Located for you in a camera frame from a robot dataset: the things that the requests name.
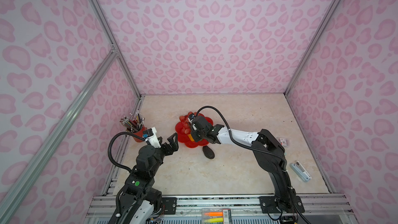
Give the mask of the red fake grape bunch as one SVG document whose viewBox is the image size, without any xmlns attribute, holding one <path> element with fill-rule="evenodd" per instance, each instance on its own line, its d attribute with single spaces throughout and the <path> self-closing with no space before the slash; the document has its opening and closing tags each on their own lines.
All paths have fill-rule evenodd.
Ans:
<svg viewBox="0 0 398 224">
<path fill-rule="evenodd" d="M 188 112 L 187 115 L 181 115 L 179 116 L 180 120 L 180 131 L 183 134 L 189 135 L 191 133 L 191 122 L 190 122 L 190 117 L 195 116 L 194 112 Z"/>
</svg>

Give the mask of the dark fake avocado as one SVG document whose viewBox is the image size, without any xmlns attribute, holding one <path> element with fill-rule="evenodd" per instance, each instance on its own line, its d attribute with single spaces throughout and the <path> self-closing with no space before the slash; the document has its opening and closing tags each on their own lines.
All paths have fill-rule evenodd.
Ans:
<svg viewBox="0 0 398 224">
<path fill-rule="evenodd" d="M 203 146 L 202 150 L 203 150 L 203 154 L 206 158 L 208 158 L 208 159 L 215 158 L 215 153 L 209 146 Z"/>
</svg>

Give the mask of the yellow fake banana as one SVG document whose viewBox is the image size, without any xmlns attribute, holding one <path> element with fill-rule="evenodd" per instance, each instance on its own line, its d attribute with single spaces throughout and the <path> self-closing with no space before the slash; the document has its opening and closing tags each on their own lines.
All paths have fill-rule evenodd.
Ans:
<svg viewBox="0 0 398 224">
<path fill-rule="evenodd" d="M 190 140 L 191 142 L 194 141 L 194 139 L 192 138 L 192 135 L 191 135 L 191 134 L 188 134 L 187 136 L 188 136 L 188 138 L 189 138 L 189 140 Z"/>
</svg>

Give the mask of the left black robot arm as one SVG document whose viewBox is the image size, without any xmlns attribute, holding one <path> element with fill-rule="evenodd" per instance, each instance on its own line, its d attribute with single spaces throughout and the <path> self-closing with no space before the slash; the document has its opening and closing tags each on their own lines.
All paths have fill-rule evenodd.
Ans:
<svg viewBox="0 0 398 224">
<path fill-rule="evenodd" d="M 122 165 L 112 156 L 112 147 L 120 136 L 131 136 L 147 143 L 141 147 L 133 168 Z M 163 198 L 159 190 L 153 188 L 155 175 L 166 156 L 179 149 L 178 134 L 171 135 L 164 143 L 156 137 L 155 130 L 147 130 L 141 138 L 131 132 L 116 134 L 108 146 L 108 158 L 119 169 L 127 170 L 129 175 L 118 191 L 110 224 L 158 224 L 162 215 L 176 213 L 177 198 Z"/>
</svg>

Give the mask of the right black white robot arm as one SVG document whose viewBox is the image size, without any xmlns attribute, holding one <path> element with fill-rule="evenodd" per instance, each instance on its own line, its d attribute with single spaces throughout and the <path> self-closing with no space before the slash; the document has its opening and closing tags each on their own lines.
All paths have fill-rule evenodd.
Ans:
<svg viewBox="0 0 398 224">
<path fill-rule="evenodd" d="M 231 144 L 253 152 L 259 167 L 267 172 L 274 186 L 271 208 L 286 213 L 305 212 L 300 197 L 292 187 L 287 172 L 285 149 L 266 129 L 245 132 L 231 129 L 227 123 L 212 125 L 201 115 L 189 115 L 191 136 L 194 141 L 206 140 L 211 144 Z"/>
</svg>

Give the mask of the red flower-shaped fruit bowl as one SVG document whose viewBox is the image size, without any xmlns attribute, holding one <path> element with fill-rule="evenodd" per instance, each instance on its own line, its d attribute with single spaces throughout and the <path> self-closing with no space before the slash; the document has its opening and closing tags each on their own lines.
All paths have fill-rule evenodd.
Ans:
<svg viewBox="0 0 398 224">
<path fill-rule="evenodd" d="M 188 148 L 197 148 L 199 146 L 207 146 L 208 141 L 202 139 L 196 142 L 191 135 L 190 122 L 188 115 L 179 116 L 179 122 L 175 125 L 175 131 L 178 134 L 178 142 L 185 144 Z"/>
</svg>

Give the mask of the red pen cup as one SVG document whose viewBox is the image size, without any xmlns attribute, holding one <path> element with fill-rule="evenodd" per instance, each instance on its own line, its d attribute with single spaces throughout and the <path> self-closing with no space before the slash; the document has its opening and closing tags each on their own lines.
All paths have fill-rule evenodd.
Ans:
<svg viewBox="0 0 398 224">
<path fill-rule="evenodd" d="M 141 128 L 138 132 L 135 132 L 135 133 L 134 133 L 135 136 L 133 137 L 133 139 L 134 139 L 135 142 L 137 142 L 137 143 L 142 143 L 142 142 L 145 141 L 145 140 L 143 139 L 143 132 L 144 132 L 145 130 L 147 130 L 147 128 L 143 125 L 142 128 Z"/>
</svg>

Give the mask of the clear marker box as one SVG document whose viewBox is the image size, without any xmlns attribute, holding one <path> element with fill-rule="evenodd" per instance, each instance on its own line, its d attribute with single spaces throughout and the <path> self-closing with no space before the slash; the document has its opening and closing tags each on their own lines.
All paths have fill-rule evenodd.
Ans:
<svg viewBox="0 0 398 224">
<path fill-rule="evenodd" d="M 201 211 L 202 224 L 232 224 L 230 208 L 204 208 Z"/>
</svg>

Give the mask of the small pink card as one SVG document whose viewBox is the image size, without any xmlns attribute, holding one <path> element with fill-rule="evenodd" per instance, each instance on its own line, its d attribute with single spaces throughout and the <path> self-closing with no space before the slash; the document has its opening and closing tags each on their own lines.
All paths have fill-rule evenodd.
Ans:
<svg viewBox="0 0 398 224">
<path fill-rule="evenodd" d="M 289 147 L 289 140 L 286 138 L 279 138 L 279 142 L 283 147 Z"/>
</svg>

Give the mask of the grey white stapler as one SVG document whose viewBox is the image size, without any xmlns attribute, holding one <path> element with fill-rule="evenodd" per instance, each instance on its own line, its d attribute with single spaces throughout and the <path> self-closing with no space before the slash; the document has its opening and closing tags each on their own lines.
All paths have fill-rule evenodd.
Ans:
<svg viewBox="0 0 398 224">
<path fill-rule="evenodd" d="M 290 168 L 297 174 L 297 176 L 303 182 L 307 183 L 312 179 L 312 176 L 308 173 L 308 171 L 303 167 L 303 165 L 299 161 L 291 163 Z"/>
</svg>

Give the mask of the diagonal aluminium strut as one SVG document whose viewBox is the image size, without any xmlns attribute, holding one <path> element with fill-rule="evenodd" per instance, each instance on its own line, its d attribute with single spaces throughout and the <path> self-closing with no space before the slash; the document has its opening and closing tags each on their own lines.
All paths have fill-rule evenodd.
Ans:
<svg viewBox="0 0 398 224">
<path fill-rule="evenodd" d="M 81 90 L 80 94 L 72 102 L 62 119 L 58 122 L 50 135 L 44 141 L 36 155 L 24 168 L 18 180 L 10 188 L 1 203 L 1 223 L 8 224 L 18 210 L 31 188 L 41 175 L 47 163 L 53 157 L 55 151 L 66 137 L 92 94 L 104 78 L 108 69 L 117 58 L 118 53 L 112 50 L 98 67 L 92 77 Z"/>
</svg>

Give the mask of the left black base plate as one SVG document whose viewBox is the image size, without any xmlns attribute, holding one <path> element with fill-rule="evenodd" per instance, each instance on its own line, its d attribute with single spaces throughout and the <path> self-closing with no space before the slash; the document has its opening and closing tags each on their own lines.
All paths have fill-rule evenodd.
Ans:
<svg viewBox="0 0 398 224">
<path fill-rule="evenodd" d="M 177 198 L 162 197 L 155 201 L 144 200 L 134 214 L 134 219 L 158 215 L 174 215 L 176 213 Z"/>
</svg>

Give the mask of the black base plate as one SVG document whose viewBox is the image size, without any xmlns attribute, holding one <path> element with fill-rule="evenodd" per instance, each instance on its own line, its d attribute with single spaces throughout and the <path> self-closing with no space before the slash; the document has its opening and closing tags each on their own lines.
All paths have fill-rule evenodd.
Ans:
<svg viewBox="0 0 398 224">
<path fill-rule="evenodd" d="M 162 197 L 155 201 L 144 200 L 134 214 L 134 219 L 158 215 L 174 215 L 176 213 L 177 198 Z"/>
<path fill-rule="evenodd" d="M 282 200 L 277 199 L 275 195 L 260 196 L 259 201 L 263 214 L 305 213 L 304 204 L 299 196 L 294 196 L 293 201 L 289 203 L 284 203 Z"/>
</svg>

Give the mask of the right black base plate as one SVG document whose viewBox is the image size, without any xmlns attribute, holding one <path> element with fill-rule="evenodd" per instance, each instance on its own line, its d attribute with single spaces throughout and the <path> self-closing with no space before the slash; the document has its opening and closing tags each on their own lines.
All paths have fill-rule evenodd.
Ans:
<svg viewBox="0 0 398 224">
<path fill-rule="evenodd" d="M 299 196 L 294 196 L 293 201 L 289 203 L 284 203 L 282 200 L 277 199 L 275 195 L 260 196 L 259 201 L 263 214 L 305 213 L 304 204 Z"/>
</svg>

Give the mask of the aluminium front rail frame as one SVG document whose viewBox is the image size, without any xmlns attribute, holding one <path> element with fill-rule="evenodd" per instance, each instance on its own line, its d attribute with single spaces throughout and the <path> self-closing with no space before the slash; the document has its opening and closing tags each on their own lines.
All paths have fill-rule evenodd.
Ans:
<svg viewBox="0 0 398 224">
<path fill-rule="evenodd" d="M 155 224 L 200 224 L 204 211 L 229 209 L 234 224 L 273 224 L 277 217 L 286 224 L 294 214 L 272 212 L 270 195 L 180 195 L 165 196 L 165 210 L 155 215 Z M 343 194 L 299 194 L 297 207 L 312 224 L 356 224 L 357 218 Z"/>
</svg>

